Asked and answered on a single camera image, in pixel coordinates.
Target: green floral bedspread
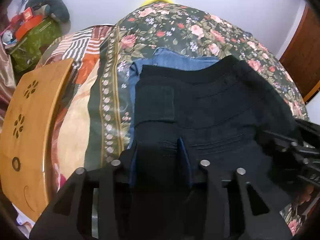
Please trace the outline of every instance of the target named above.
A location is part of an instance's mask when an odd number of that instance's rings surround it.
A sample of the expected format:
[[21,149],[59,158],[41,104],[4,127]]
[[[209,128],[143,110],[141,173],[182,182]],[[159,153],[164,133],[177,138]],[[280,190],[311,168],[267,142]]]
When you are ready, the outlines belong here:
[[233,55],[245,60],[273,85],[295,117],[308,120],[304,102],[291,77],[251,33],[194,8],[149,4],[120,20],[100,47],[98,79],[92,87],[88,105],[91,127],[86,168],[100,167],[126,149],[132,115],[129,67],[137,58],[151,57],[157,47],[166,47],[189,57],[217,56],[222,59]]

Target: green patterned box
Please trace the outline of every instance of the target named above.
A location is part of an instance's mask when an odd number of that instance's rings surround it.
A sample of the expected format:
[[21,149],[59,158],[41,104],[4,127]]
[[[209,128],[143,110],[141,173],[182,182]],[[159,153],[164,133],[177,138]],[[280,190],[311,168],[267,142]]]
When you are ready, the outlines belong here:
[[59,24],[52,18],[44,19],[36,27],[28,31],[18,44],[8,49],[15,61],[15,72],[21,72],[38,63],[41,57],[41,46],[49,46],[56,38],[61,36]]

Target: red box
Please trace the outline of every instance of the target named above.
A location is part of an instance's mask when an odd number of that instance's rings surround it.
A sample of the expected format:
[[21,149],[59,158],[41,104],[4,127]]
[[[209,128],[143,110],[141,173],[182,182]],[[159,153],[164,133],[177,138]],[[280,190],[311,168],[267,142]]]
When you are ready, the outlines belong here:
[[23,18],[25,21],[31,19],[33,17],[33,13],[30,7],[23,11]]

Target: silver screw head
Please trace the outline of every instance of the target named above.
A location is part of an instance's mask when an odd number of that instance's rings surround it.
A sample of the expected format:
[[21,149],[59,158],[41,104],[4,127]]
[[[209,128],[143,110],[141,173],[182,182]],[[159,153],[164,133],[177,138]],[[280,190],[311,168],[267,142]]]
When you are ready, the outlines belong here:
[[120,160],[113,160],[112,162],[111,162],[111,165],[112,166],[119,166],[121,164],[121,161]]
[[246,173],[246,171],[244,168],[238,168],[237,173],[239,173],[240,175],[244,175]]
[[76,169],[76,174],[80,175],[82,173],[84,173],[84,168],[80,167]]
[[204,167],[207,167],[207,166],[210,165],[210,162],[209,162],[208,160],[202,160],[202,161],[200,161],[200,164],[201,164],[202,166],[204,166]]

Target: flower cutout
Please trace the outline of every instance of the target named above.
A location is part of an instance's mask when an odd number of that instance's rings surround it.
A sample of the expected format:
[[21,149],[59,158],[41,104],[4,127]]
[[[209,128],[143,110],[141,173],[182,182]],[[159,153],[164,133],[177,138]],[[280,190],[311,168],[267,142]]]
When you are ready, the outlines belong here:
[[19,137],[19,132],[22,132],[22,130],[23,130],[23,125],[22,125],[23,121],[24,121],[24,116],[19,114],[18,120],[16,120],[14,122],[14,126],[16,126],[16,127],[13,130],[13,136],[16,136],[17,139]]
[[38,81],[34,80],[32,84],[28,85],[28,90],[24,93],[24,96],[26,98],[29,98],[30,93],[33,94],[36,91],[36,86],[38,85],[38,83],[39,83]]

